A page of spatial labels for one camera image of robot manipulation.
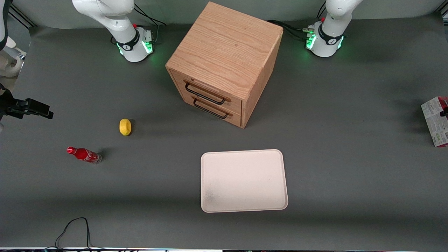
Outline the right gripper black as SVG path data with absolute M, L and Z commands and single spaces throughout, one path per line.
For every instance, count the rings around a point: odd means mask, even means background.
M 11 91 L 5 88 L 2 84 L 0 85 L 1 93 L 0 95 L 0 120 L 3 116 L 13 116 L 8 112 L 8 107 L 15 103 L 15 99 Z M 16 105 L 14 105 L 14 113 L 18 114 L 19 119 L 23 119 L 24 115 L 35 115 L 41 116 L 46 119 L 53 119 L 54 113 L 50 111 L 50 106 L 42 102 L 36 101 L 34 99 L 17 100 Z

